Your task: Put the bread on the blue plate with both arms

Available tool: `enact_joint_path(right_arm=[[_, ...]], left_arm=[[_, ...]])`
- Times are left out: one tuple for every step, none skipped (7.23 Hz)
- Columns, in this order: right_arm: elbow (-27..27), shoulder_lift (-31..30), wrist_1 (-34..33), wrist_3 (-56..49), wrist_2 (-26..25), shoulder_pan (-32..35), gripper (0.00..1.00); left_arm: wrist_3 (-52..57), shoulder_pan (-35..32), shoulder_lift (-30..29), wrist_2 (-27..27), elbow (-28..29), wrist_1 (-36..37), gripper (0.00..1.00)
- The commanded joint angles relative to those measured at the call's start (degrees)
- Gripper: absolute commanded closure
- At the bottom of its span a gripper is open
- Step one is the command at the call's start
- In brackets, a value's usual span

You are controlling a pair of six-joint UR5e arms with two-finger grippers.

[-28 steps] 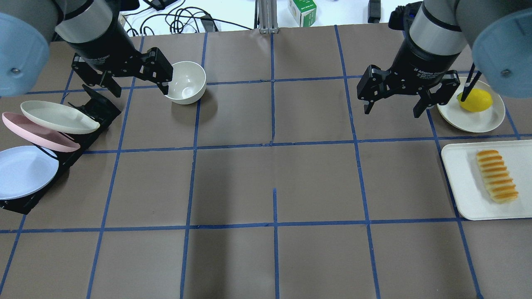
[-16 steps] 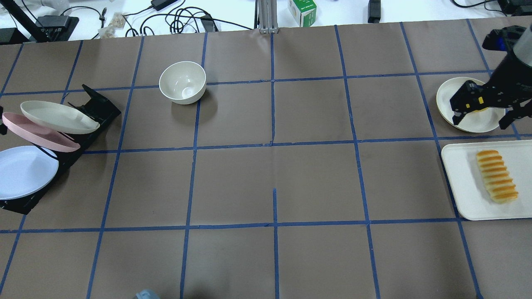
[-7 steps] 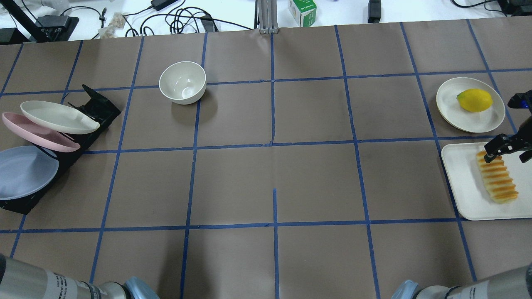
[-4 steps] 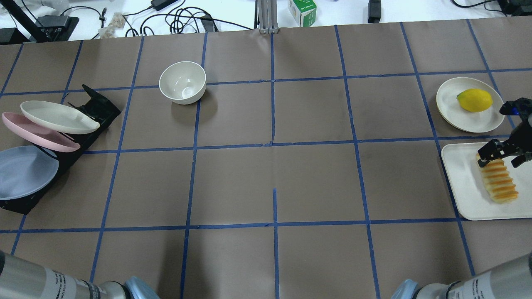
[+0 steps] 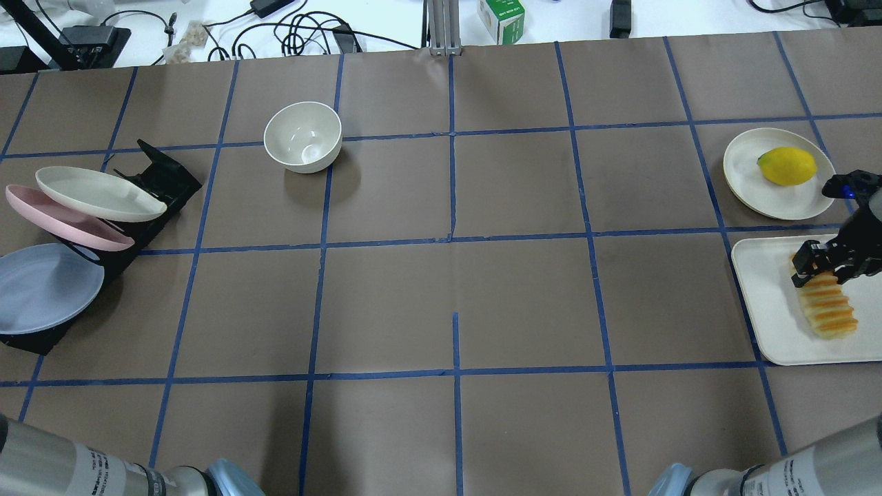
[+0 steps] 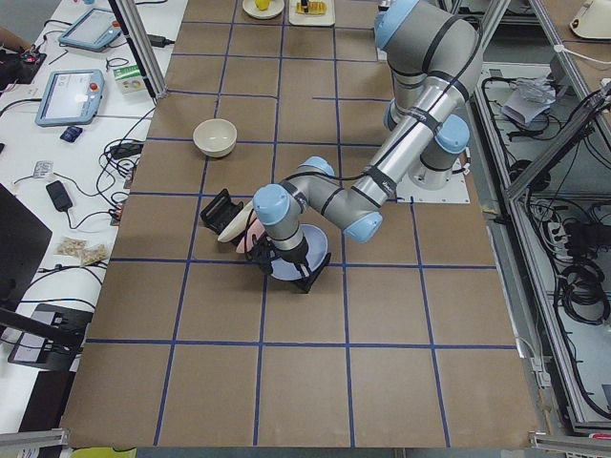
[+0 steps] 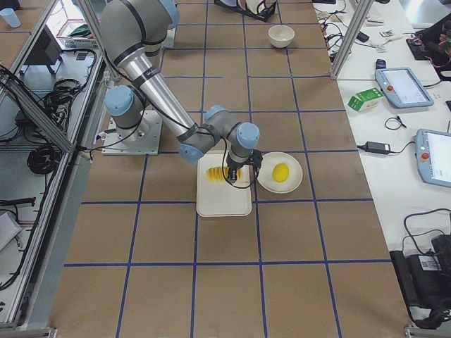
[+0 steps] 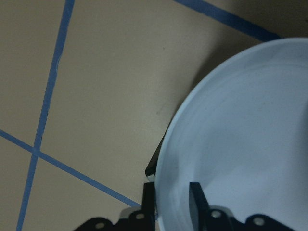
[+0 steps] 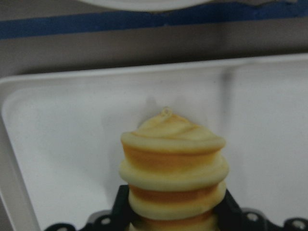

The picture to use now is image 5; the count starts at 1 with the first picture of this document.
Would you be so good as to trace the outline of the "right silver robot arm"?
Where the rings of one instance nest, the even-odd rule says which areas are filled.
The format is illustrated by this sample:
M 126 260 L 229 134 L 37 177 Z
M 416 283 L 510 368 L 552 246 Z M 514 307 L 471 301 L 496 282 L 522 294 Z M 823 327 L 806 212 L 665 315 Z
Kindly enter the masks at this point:
M 856 335 L 825 341 L 803 316 L 791 281 L 791 256 L 809 236 L 748 238 L 732 257 L 760 351 L 778 365 L 837 364 L 880 359 L 880 279 L 840 285 L 858 320 Z M 747 470 L 694 476 L 672 464 L 652 495 L 879 495 L 880 415 L 822 437 L 784 458 Z

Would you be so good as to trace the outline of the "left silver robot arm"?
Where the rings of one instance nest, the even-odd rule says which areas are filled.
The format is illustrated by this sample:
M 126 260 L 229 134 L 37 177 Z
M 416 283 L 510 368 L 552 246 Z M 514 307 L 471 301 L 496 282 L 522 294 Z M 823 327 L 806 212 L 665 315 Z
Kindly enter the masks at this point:
M 230 459 L 165 472 L 1 417 L 3 495 L 263 495 Z

